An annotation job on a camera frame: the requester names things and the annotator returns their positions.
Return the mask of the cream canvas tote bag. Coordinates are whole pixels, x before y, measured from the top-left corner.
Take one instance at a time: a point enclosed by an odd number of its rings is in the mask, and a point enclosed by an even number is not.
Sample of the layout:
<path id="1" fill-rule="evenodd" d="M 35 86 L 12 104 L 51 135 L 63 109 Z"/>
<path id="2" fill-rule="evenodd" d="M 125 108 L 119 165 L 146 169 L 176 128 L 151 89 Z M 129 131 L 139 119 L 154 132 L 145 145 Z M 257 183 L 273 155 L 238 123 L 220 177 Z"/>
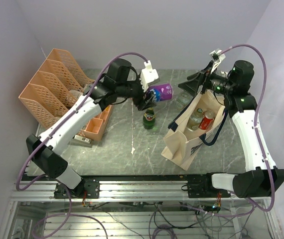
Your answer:
<path id="1" fill-rule="evenodd" d="M 168 132 L 164 137 L 165 148 L 161 155 L 183 170 L 188 170 L 200 147 L 202 145 L 211 146 L 215 143 L 217 134 L 211 141 L 208 137 L 215 129 L 220 129 L 220 124 L 226 120 L 225 107 L 219 104 L 223 100 L 223 96 L 214 97 L 211 91 L 198 94 L 193 98 L 169 124 Z M 191 114 L 198 108 L 214 113 L 213 122 L 205 130 L 187 127 Z"/>

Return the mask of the clear Chang bottle rear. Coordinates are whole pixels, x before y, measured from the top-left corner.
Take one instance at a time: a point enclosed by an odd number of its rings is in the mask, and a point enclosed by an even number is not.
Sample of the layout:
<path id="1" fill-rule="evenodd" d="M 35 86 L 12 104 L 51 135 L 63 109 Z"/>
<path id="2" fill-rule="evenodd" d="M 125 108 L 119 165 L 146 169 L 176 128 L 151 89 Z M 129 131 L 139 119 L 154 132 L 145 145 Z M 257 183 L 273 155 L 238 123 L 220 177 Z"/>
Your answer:
<path id="1" fill-rule="evenodd" d="M 189 104 L 191 100 L 192 96 L 190 94 L 187 92 L 181 92 L 176 98 L 175 106 L 181 111 Z"/>

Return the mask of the black grey stapler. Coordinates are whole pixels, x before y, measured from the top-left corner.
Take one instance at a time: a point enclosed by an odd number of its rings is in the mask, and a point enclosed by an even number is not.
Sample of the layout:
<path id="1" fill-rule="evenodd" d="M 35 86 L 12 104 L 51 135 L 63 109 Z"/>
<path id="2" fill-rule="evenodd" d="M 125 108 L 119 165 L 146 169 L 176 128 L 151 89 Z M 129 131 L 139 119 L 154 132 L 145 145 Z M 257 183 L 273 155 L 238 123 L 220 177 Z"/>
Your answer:
<path id="1" fill-rule="evenodd" d="M 84 147 L 92 147 L 92 140 L 81 135 L 75 135 L 73 137 L 73 143 Z"/>

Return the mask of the pink plastic file organizer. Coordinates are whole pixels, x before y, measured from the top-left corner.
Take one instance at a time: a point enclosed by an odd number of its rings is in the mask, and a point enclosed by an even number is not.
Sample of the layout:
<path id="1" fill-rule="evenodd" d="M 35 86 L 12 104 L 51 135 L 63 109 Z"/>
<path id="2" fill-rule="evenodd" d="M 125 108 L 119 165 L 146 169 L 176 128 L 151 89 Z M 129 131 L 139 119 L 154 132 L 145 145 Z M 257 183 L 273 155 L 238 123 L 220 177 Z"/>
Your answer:
<path id="1" fill-rule="evenodd" d="M 18 98 L 42 128 L 48 129 L 92 82 L 69 51 L 54 48 Z"/>

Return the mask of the clear Chang bottle front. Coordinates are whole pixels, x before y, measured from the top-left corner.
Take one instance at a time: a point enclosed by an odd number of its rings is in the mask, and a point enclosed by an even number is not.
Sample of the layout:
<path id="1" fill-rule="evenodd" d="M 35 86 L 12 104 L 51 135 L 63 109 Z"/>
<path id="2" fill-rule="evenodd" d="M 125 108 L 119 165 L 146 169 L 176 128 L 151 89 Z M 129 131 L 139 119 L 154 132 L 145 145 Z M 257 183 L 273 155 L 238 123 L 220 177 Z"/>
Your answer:
<path id="1" fill-rule="evenodd" d="M 187 128 L 191 131 L 197 130 L 202 120 L 203 120 L 203 110 L 202 108 L 198 108 L 194 110 L 193 113 L 191 114 L 187 123 Z"/>

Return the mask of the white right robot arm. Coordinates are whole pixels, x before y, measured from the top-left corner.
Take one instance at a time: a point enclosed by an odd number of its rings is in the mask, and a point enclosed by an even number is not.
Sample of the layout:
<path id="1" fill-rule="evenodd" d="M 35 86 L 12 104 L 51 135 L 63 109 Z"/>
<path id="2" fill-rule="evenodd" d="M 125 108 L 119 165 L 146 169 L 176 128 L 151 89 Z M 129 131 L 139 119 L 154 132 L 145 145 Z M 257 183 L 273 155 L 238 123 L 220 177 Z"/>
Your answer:
<path id="1" fill-rule="evenodd" d="M 202 185 L 208 197 L 215 196 L 220 189 L 233 192 L 239 198 L 274 197 L 284 182 L 284 169 L 277 168 L 267 149 L 258 120 L 258 104 L 249 93 L 253 76 L 254 66 L 248 61 L 237 60 L 226 76 L 218 75 L 210 61 L 204 69 L 178 85 L 192 96 L 207 90 L 223 95 L 226 113 L 241 140 L 245 172 L 212 174 L 211 180 Z"/>

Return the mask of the clear chang bottle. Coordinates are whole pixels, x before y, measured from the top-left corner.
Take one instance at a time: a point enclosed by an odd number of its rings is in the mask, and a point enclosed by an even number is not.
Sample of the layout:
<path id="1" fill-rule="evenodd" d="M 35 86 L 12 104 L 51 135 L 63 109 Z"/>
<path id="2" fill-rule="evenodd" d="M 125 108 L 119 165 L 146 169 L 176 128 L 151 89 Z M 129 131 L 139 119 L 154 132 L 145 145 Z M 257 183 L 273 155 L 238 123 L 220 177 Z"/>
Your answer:
<path id="1" fill-rule="evenodd" d="M 187 92 L 181 92 L 176 98 L 175 106 L 181 111 L 189 104 L 191 100 L 192 96 L 190 94 Z"/>
<path id="2" fill-rule="evenodd" d="M 203 110 L 202 108 L 198 108 L 194 110 L 193 113 L 191 114 L 187 123 L 187 128 L 191 131 L 197 130 L 202 120 L 203 120 Z"/>

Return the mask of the red cola can front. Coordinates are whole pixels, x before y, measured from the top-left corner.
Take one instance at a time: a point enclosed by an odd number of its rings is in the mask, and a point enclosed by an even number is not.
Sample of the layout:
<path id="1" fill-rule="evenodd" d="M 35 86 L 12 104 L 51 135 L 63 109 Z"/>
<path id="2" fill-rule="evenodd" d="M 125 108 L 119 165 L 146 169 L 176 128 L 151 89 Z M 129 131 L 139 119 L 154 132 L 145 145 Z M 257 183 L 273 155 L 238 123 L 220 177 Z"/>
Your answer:
<path id="1" fill-rule="evenodd" d="M 213 111 L 210 111 L 210 110 L 205 111 L 203 114 L 203 119 L 198 128 L 200 130 L 207 130 L 209 126 L 212 124 L 212 122 L 214 121 L 214 118 L 215 118 L 215 114 Z"/>

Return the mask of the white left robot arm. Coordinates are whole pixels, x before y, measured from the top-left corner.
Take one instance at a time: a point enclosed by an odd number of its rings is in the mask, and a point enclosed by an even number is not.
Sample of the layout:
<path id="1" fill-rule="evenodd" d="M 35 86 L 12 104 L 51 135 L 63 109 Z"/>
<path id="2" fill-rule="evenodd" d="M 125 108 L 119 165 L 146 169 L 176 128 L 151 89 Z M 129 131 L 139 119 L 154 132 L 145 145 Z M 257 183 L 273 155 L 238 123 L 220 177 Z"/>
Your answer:
<path id="1" fill-rule="evenodd" d="M 67 193 L 73 198 L 84 193 L 85 181 L 61 157 L 69 141 L 118 98 L 132 99 L 140 111 L 154 106 L 153 97 L 147 90 L 159 80 L 156 69 L 146 60 L 141 72 L 136 73 L 135 80 L 129 81 L 129 73 L 133 70 L 131 63 L 121 56 L 111 60 L 64 116 L 40 136 L 32 134 L 26 140 L 29 160 L 46 176 L 65 185 Z"/>

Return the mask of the green Perrier glass bottle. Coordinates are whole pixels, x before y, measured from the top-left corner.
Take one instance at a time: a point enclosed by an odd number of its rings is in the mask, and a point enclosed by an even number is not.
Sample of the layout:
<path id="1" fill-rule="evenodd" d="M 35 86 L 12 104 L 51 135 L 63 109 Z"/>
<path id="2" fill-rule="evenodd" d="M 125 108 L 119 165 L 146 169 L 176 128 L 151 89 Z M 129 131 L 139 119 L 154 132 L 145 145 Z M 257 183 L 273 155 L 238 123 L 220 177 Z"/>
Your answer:
<path id="1" fill-rule="evenodd" d="M 153 108 L 148 108 L 144 115 L 143 115 L 143 119 L 142 119 L 142 124 L 144 126 L 145 129 L 152 129 L 155 125 L 155 112 Z"/>

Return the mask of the aluminium mounting rail frame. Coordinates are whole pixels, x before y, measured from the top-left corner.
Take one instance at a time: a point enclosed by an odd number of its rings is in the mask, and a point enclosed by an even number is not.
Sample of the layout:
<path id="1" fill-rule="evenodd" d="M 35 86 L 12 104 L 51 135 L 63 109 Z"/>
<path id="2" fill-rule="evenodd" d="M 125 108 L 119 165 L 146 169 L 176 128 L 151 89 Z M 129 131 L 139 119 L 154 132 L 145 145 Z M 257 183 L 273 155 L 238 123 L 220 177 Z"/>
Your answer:
<path id="1" fill-rule="evenodd" d="M 244 199 L 188 198 L 185 181 L 102 180 L 97 199 L 55 199 L 55 182 L 13 191 L 1 239 L 282 239 L 274 212 L 253 210 Z"/>

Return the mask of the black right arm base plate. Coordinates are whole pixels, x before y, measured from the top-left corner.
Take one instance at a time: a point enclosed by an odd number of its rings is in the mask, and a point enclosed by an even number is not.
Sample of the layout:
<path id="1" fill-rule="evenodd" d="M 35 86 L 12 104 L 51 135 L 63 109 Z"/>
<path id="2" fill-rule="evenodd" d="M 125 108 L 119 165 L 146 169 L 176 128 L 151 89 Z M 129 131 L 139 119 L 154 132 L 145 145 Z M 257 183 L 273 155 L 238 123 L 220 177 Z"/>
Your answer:
<path id="1" fill-rule="evenodd" d="M 186 192 L 188 198 L 230 198 L 231 194 L 224 189 L 214 188 L 208 181 L 188 181 L 181 186 L 181 190 Z"/>

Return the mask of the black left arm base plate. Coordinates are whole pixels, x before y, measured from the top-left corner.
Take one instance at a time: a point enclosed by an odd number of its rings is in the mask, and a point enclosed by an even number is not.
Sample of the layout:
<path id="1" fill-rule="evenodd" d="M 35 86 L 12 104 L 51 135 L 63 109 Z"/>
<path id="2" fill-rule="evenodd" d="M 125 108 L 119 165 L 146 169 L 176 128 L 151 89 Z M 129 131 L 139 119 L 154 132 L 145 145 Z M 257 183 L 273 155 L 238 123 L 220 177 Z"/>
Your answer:
<path id="1" fill-rule="evenodd" d="M 71 198 L 97 199 L 100 193 L 100 183 L 96 179 L 83 179 L 75 189 L 69 189 L 57 183 L 54 191 L 55 199 L 68 199 L 67 190 Z"/>

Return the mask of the purple Fanta can front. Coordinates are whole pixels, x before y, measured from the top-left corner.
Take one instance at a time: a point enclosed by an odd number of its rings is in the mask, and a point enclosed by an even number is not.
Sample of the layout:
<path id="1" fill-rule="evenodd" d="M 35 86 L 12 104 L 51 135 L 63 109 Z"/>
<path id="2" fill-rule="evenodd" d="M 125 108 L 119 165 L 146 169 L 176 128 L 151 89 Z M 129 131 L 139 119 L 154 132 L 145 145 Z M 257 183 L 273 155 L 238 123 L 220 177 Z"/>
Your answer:
<path id="1" fill-rule="evenodd" d="M 150 86 L 147 90 L 150 93 L 153 102 L 161 102 L 171 100 L 173 97 L 173 89 L 171 84 L 162 84 Z"/>

